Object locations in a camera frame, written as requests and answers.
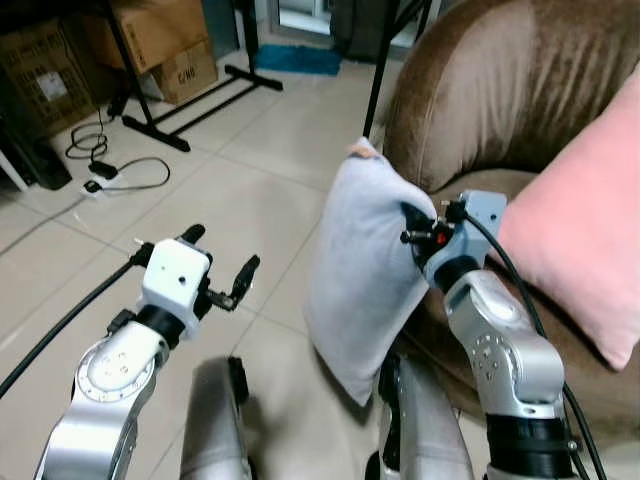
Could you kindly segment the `small printed cardboard box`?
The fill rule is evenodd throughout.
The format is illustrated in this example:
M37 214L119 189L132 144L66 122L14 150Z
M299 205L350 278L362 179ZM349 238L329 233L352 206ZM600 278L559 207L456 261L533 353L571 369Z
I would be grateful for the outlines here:
M212 58L212 45L205 38L163 61L140 77L143 96L147 100L182 105L218 79L218 64Z

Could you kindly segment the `black box on floor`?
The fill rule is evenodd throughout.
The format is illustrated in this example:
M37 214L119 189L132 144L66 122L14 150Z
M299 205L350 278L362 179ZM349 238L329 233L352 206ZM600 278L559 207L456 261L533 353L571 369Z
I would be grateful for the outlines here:
M52 150L49 138L31 133L0 116L0 154L12 164L20 187L63 188L72 182L64 160Z

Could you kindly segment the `dark labelled cardboard box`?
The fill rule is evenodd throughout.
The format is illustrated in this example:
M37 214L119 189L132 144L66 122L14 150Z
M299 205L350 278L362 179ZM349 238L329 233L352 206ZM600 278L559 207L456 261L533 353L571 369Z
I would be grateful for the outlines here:
M0 73L17 101L14 124L36 138L54 136L95 114L90 83L59 19L0 36Z

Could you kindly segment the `black metal rack stand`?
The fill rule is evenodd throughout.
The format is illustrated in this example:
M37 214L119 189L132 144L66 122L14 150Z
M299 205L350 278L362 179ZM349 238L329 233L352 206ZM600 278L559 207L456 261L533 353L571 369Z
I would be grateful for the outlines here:
M146 134L152 140L165 143L182 152L191 151L189 142L182 137L189 128L195 127L210 116L228 108L233 102L250 95L257 90L284 90L284 84L278 79L262 76L253 64L257 51L260 50L259 18L255 0L218 0L230 8L228 17L236 22L236 32L242 36L239 41L246 61L243 67L234 64L224 65L220 69L220 82L211 84L204 92L198 93L182 105L173 105L164 113L152 110L151 100L143 95L140 77L147 72L134 68L132 55L128 54L125 40L120 31L119 20L111 5L111 0L88 0L87 13L99 13L105 17L113 32L116 47L122 54L125 68L115 69L119 74L122 87L111 101L111 114L122 116L123 124L133 131Z

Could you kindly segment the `black slanted metal pole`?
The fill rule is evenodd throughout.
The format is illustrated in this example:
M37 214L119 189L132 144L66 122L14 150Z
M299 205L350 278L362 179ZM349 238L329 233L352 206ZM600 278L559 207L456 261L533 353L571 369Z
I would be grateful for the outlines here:
M376 110L378 110L381 84L384 81L390 47L393 46L394 38L408 26L411 20L416 20L416 31L410 41L411 47L415 45L429 24L438 17L440 0L408 0L406 6L401 4L402 0L387 0L387 6L385 6L384 13L381 14L378 52L376 52L374 61L375 73L372 77L369 100L367 100L362 137L371 137Z

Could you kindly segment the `grey robot leg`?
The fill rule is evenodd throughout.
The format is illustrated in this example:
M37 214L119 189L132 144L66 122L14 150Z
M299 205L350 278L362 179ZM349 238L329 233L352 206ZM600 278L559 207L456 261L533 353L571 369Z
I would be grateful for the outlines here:
M379 372L381 444L364 480L475 480L457 416L433 372L390 353Z
M256 480L241 407L250 392L241 358L219 356L193 372L179 480Z

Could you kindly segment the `light grey pillow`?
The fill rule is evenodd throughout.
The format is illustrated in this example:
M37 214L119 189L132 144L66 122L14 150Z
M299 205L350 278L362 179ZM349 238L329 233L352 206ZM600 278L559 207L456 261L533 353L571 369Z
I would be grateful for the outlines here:
M326 197L303 302L312 346L358 406L369 403L394 339L428 292L401 241L404 206L436 216L430 197L360 138Z

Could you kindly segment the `blue floor mat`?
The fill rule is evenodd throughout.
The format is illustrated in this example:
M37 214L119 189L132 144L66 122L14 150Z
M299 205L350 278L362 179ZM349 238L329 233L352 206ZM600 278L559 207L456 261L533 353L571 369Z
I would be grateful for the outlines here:
M342 56L320 47L269 44L260 47L253 64L262 70L307 76L337 76Z

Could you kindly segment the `grey right robot leg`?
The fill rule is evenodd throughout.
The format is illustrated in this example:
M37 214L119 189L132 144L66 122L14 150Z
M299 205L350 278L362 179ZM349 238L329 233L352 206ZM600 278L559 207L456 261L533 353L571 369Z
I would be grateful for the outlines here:
M381 444L364 480L475 480L457 416L433 372L390 353L379 372Z

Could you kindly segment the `brown velvet sofa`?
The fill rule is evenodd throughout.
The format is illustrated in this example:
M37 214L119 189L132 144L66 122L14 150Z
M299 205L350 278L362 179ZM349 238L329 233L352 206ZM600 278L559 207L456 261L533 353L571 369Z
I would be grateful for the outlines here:
M384 115L384 154L430 195L489 189L515 198L603 113L639 58L640 0L460 0L407 56ZM596 442L637 442L637 367L605 366L580 308L517 269ZM454 407L483 417L438 292L404 334L428 349Z

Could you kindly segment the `pink pillow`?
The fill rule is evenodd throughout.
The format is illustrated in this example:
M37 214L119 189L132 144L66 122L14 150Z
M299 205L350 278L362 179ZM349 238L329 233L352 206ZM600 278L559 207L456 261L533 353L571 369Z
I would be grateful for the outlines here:
M499 242L611 369L640 337L640 78L564 146L507 207Z

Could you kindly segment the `grey left robot leg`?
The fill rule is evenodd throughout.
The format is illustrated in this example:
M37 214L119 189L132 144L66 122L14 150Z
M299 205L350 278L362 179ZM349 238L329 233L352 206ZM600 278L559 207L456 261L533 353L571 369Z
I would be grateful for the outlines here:
M250 392L241 358L219 356L193 372L179 480L256 480L241 407Z

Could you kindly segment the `large plain cardboard box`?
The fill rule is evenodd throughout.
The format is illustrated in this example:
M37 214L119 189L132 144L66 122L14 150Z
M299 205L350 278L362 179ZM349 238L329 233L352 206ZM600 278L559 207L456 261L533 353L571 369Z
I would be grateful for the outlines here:
M111 0L134 68L147 72L209 38L201 0ZM105 17L79 17L96 58L110 68L124 69L122 54Z

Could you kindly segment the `white power strip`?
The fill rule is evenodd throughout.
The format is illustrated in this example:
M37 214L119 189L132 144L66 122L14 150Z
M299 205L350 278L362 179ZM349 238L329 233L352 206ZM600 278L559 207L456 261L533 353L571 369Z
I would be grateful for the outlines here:
M108 192L119 177L119 169L116 166L100 163L100 161L92 161L88 165L88 172L90 172L90 178L81 187L82 195L88 198L97 198L102 193Z

